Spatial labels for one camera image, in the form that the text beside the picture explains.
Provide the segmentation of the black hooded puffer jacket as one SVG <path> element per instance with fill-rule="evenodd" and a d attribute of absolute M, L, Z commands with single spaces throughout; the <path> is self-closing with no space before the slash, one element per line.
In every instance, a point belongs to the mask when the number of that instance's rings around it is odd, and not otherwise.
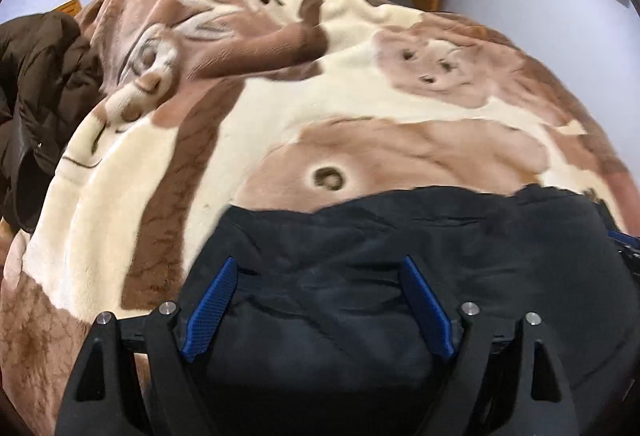
<path fill-rule="evenodd" d="M 212 430 L 420 435 L 480 321 L 480 406 L 509 397 L 526 316 L 578 430 L 639 363 L 639 289 L 586 196 L 390 191 L 314 213 L 232 206 L 183 283 L 175 336 Z"/>

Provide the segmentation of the brown cream plush blanket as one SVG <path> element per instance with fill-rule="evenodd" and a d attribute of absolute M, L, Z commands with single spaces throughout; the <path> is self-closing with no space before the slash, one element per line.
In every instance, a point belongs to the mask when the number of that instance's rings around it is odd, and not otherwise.
<path fill-rule="evenodd" d="M 95 0 L 70 22 L 103 72 L 35 230 L 3 265 L 1 384 L 53 432 L 101 310 L 174 297 L 226 208 L 313 212 L 378 192 L 589 192 L 630 232 L 639 190 L 548 68 L 458 14 L 386 0 Z"/>

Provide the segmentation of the brown puffer jacket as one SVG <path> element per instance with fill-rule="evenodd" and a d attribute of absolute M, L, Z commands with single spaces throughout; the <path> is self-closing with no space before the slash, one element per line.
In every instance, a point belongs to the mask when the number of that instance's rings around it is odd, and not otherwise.
<path fill-rule="evenodd" d="M 102 99 L 98 55 L 75 19 L 31 14 L 1 25 L 1 217 L 35 230 L 66 144 Z"/>

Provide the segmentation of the wooden headboard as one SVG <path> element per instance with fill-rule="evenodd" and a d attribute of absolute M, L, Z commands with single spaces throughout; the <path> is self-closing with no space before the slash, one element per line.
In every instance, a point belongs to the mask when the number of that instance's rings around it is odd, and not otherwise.
<path fill-rule="evenodd" d="M 68 2 L 62 3 L 62 5 L 55 8 L 55 11 L 75 17 L 81 11 L 80 0 L 69 0 Z"/>

